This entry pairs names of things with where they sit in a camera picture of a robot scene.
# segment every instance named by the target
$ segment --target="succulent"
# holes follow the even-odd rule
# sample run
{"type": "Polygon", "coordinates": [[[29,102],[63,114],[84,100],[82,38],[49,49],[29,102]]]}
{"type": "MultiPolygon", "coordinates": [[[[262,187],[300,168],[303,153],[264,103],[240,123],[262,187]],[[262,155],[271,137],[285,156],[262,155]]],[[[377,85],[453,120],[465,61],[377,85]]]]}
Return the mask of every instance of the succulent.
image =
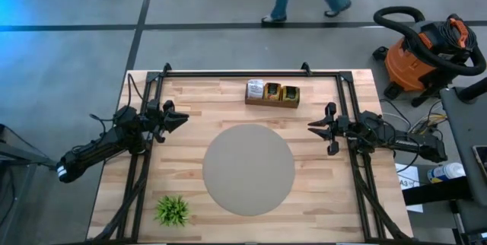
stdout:
{"type": "Polygon", "coordinates": [[[188,202],[182,196],[165,196],[158,200],[156,217],[161,225],[183,226],[188,221],[188,202]]]}

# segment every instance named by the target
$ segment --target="vacuum hose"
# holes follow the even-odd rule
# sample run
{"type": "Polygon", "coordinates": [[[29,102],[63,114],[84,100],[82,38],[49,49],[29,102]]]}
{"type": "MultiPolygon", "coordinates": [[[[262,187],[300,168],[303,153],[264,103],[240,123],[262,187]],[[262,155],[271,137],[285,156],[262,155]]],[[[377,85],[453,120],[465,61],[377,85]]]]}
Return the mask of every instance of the vacuum hose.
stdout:
{"type": "Polygon", "coordinates": [[[404,37],[412,45],[412,48],[414,48],[415,52],[418,54],[418,56],[421,56],[422,59],[427,60],[429,63],[438,68],[451,71],[457,75],[474,76],[479,75],[485,71],[485,59],[482,52],[480,52],[478,46],[475,46],[470,53],[473,67],[454,64],[432,53],[413,29],[406,26],[405,24],[388,20],[384,17],[384,15],[396,13],[407,14],[413,17],[415,22],[424,21],[425,16],[423,16],[423,14],[418,9],[409,6],[392,6],[388,8],[383,8],[375,12],[374,14],[374,21],[377,24],[395,30],[404,35],[404,37]]]}

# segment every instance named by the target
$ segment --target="gray floor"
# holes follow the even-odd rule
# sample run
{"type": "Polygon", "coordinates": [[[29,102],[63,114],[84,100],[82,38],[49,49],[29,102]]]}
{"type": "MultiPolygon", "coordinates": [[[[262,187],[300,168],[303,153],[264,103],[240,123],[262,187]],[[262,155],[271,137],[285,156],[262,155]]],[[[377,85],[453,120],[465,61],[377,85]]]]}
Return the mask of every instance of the gray floor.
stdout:
{"type": "MultiPolygon", "coordinates": [[[[147,24],[258,22],[274,0],[151,0],[147,24]]],[[[337,19],[322,19],[322,0],[291,0],[290,21],[372,21],[372,14],[389,5],[411,5],[427,19],[443,20],[458,13],[468,21],[487,20],[485,0],[352,0],[337,19]]],[[[0,0],[0,25],[136,24],[142,0],[0,0]]],[[[487,52],[487,27],[474,27],[487,52]]],[[[58,159],[73,145],[100,132],[89,113],[110,116],[123,79],[133,31],[1,32],[0,123],[58,159]]],[[[281,30],[145,31],[135,69],[372,68],[377,90],[387,85],[382,65],[371,60],[378,46],[388,46],[399,34],[383,28],[281,30]]],[[[458,78],[455,84],[478,80],[458,78]]],[[[410,109],[401,97],[397,105],[416,121],[429,105],[410,109]]],[[[393,112],[386,104],[384,111],[393,112]]],[[[401,122],[394,122],[401,129],[401,122]]],[[[458,160],[447,124],[442,126],[451,161],[458,160]]],[[[398,162],[411,160],[399,154],[398,162]]],[[[419,160],[418,164],[429,164],[419,160]]],[[[100,166],[72,184],[60,183],[39,168],[9,244],[49,244],[81,241],[91,216],[100,166]]],[[[410,214],[415,236],[450,241],[453,224],[443,205],[428,205],[423,215],[410,214]]]]}

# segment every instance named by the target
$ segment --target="butcher block tabletop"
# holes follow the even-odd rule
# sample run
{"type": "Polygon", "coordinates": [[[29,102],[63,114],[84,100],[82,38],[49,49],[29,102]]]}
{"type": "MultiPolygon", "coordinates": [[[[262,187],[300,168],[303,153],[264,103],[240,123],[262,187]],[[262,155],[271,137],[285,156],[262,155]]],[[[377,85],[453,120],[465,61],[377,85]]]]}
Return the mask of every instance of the butcher block tabletop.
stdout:
{"type": "MultiPolygon", "coordinates": [[[[371,70],[350,71],[360,111],[381,114],[371,70]]],[[[147,71],[129,73],[143,92],[147,71]]],[[[161,103],[172,100],[177,112],[189,114],[189,121],[174,132],[165,133],[165,143],[154,141],[138,242],[364,241],[345,140],[337,138],[340,152],[328,156],[326,146],[329,143],[307,131],[308,123],[324,117],[327,103],[335,102],[337,115],[340,114],[335,78],[261,78],[264,82],[299,87],[301,102],[297,109],[246,105],[245,88],[251,78],[250,74],[245,78],[164,79],[161,103]],[[256,216],[235,215],[223,209],[208,194],[202,177],[203,158],[212,140],[232,126],[247,123],[260,124],[277,132],[294,157],[295,178],[291,192],[277,208],[256,216]],[[154,219],[158,199],[170,195],[182,196],[188,202],[189,220],[185,227],[160,226],[154,219]]],[[[347,106],[352,111],[349,90],[346,84],[344,86],[347,106]]],[[[128,96],[125,81],[119,107],[127,103],[128,96]]],[[[137,109],[141,105],[135,90],[132,90],[131,105],[137,109]]],[[[140,158],[135,179],[142,164],[140,158]]],[[[377,149],[371,155],[371,163],[381,205],[400,229],[412,236],[391,151],[377,149]]],[[[88,238],[98,235],[122,204],[129,164],[128,152],[105,163],[88,238]]],[[[376,237],[372,208],[367,206],[372,236],[376,237]]],[[[132,231],[134,210],[135,202],[127,220],[128,234],[132,231]]]]}

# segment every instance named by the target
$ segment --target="paper sheet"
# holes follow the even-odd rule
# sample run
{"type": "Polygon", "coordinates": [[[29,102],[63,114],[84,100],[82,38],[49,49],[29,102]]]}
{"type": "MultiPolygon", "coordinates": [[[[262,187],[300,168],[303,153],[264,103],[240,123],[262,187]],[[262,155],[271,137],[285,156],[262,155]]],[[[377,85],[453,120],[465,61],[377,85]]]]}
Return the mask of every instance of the paper sheet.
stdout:
{"type": "MultiPolygon", "coordinates": [[[[396,170],[401,170],[406,165],[402,164],[396,164],[396,170]]],[[[399,181],[401,182],[401,189],[409,189],[412,187],[417,187],[419,186],[419,176],[418,176],[418,168],[414,166],[410,166],[409,168],[405,169],[404,171],[400,172],[397,174],[397,177],[399,177],[399,181]]],[[[406,206],[406,209],[408,211],[412,212],[423,212],[423,205],[418,204],[418,205],[411,205],[411,206],[406,206]]]]}

